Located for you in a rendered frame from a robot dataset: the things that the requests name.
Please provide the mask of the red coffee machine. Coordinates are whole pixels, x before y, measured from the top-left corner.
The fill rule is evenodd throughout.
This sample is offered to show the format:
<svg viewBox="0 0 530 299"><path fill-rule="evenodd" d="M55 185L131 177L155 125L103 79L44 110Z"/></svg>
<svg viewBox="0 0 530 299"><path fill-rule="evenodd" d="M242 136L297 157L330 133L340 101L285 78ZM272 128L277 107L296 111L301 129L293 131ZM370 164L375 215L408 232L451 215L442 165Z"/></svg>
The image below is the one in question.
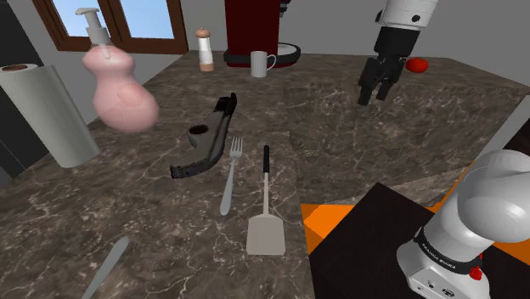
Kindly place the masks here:
<svg viewBox="0 0 530 299"><path fill-rule="evenodd" d="M223 59L229 67L250 68L251 52L277 58L274 68L297 62L301 49L279 42L280 18L292 0L224 0L228 48Z"/></svg>

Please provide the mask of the grey knife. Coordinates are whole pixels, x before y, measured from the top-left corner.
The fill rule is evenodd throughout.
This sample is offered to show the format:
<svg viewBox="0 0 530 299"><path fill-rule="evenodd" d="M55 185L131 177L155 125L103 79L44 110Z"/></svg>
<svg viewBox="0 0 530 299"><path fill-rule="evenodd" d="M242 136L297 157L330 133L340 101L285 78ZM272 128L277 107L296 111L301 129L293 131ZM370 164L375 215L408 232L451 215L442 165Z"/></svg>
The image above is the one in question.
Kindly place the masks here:
<svg viewBox="0 0 530 299"><path fill-rule="evenodd" d="M93 280L82 295L81 299L91 299L97 289L103 284L104 280L110 274L113 267L118 263L128 244L129 238L124 236L113 245L109 254L94 275Z"/></svg>

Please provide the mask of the white pepper mill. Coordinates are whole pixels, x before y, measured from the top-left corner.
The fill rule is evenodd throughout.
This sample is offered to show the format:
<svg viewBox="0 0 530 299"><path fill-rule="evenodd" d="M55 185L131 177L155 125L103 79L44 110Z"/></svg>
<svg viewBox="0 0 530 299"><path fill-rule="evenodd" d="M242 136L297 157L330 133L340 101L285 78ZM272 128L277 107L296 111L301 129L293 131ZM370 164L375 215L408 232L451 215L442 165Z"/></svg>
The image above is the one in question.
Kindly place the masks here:
<svg viewBox="0 0 530 299"><path fill-rule="evenodd" d="M213 71L214 62L210 45L211 33L204 27L201 27L195 32L195 35L199 44L200 70Z"/></svg>

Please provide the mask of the grey black curved holder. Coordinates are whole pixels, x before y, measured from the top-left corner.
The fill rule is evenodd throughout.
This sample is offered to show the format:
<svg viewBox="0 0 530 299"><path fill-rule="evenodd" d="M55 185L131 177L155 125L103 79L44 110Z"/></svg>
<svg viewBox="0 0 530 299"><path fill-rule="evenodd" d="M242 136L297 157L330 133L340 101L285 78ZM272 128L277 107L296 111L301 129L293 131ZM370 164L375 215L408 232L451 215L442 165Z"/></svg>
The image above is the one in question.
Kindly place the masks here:
<svg viewBox="0 0 530 299"><path fill-rule="evenodd" d="M173 179L193 177L217 164L223 155L229 123L236 105L236 93L221 97L214 110L203 121L188 129L188 140L194 148L170 165Z"/></svg>

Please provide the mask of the black cabinet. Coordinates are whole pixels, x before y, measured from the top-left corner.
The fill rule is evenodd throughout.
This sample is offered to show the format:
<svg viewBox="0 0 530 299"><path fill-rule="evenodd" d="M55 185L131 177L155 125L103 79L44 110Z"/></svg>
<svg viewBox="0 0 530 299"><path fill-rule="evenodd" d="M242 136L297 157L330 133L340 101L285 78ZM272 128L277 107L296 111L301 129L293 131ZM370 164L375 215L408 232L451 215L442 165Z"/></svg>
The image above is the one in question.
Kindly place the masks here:
<svg viewBox="0 0 530 299"><path fill-rule="evenodd" d="M0 68L42 65L7 0L0 0ZM48 154L47 148L0 87L0 177L16 178Z"/></svg>

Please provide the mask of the brown framed window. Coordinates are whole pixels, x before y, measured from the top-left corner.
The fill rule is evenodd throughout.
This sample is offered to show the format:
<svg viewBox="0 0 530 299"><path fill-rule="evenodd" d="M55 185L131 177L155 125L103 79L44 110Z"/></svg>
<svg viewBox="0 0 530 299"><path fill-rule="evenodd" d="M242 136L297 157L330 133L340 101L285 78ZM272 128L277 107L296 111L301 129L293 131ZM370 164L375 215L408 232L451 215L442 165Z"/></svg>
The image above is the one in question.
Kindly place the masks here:
<svg viewBox="0 0 530 299"><path fill-rule="evenodd" d="M88 51L87 20L79 8L97 8L111 42L133 54L186 54L180 0L32 0L59 51Z"/></svg>

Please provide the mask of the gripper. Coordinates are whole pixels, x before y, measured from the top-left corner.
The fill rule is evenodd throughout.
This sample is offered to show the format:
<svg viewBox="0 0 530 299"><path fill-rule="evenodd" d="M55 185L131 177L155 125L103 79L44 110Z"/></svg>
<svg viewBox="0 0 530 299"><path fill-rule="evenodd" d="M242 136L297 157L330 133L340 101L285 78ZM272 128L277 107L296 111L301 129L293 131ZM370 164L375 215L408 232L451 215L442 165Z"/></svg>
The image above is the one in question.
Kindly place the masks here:
<svg viewBox="0 0 530 299"><path fill-rule="evenodd" d="M377 83L381 82L376 98L384 101L396 84L411 55L420 32L382 26L375 42L376 57L369 57L359 79L358 103L367 106Z"/></svg>

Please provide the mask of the grey mug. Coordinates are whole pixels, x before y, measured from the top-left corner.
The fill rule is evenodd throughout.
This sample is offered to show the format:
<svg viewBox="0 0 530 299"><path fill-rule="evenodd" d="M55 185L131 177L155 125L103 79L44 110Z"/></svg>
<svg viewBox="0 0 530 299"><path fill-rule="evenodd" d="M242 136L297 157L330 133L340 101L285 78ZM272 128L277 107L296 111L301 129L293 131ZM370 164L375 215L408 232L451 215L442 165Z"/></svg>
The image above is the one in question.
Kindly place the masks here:
<svg viewBox="0 0 530 299"><path fill-rule="evenodd" d="M268 59L272 58L273 62L268 66ZM252 51L251 52L251 76L255 78L264 78L267 76L267 72L272 69L277 61L277 57L274 54L268 54L265 51Z"/></svg>

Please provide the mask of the paper towel roll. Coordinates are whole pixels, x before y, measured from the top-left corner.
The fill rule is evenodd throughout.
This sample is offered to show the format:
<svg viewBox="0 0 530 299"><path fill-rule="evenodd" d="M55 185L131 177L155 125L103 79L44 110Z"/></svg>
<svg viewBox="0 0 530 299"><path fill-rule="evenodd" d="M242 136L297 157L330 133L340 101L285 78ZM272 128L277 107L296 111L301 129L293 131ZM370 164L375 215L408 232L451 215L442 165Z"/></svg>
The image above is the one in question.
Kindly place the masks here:
<svg viewBox="0 0 530 299"><path fill-rule="evenodd" d="M100 153L54 66L0 67L0 87L61 167L80 166Z"/></svg>

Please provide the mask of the pink soap dispenser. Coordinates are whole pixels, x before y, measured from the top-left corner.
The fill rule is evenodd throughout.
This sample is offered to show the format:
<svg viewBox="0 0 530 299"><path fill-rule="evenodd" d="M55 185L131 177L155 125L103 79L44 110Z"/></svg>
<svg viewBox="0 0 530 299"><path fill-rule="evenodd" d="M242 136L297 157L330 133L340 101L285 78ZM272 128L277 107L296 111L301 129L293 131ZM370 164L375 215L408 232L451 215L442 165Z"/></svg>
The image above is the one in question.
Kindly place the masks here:
<svg viewBox="0 0 530 299"><path fill-rule="evenodd" d="M109 32L99 21L98 11L97 8L76 10L77 15L86 18L86 31L92 43L82 63L96 79L94 109L104 124L117 131L146 131L156 124L159 106L135 78L133 57L112 44Z"/></svg>

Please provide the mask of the silver fork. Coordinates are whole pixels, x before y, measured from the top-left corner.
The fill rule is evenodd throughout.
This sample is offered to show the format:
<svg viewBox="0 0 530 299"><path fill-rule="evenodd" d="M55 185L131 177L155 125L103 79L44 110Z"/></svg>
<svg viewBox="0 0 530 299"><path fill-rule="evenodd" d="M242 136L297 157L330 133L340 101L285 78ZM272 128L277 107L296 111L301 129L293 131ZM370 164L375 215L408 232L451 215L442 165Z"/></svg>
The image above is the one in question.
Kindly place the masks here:
<svg viewBox="0 0 530 299"><path fill-rule="evenodd" d="M228 212L230 211L233 184L234 184L234 167L235 167L236 161L242 155L242 144L243 144L243 141L241 137L234 137L231 143L229 156L232 160L230 164L230 170L229 170L227 182L226 182L225 189L223 192L223 198L220 204L220 213L222 216L226 216Z"/></svg>

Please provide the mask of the red tomato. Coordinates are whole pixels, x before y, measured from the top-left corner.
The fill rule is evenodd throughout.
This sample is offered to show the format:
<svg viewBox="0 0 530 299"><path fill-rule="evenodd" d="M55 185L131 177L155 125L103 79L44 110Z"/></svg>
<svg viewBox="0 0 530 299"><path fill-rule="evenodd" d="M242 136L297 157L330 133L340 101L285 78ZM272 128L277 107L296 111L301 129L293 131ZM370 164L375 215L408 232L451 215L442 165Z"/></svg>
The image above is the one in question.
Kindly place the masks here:
<svg viewBox="0 0 530 299"><path fill-rule="evenodd" d="M405 68L413 73L423 73L429 67L428 62L423 58L411 58L408 59Z"/></svg>

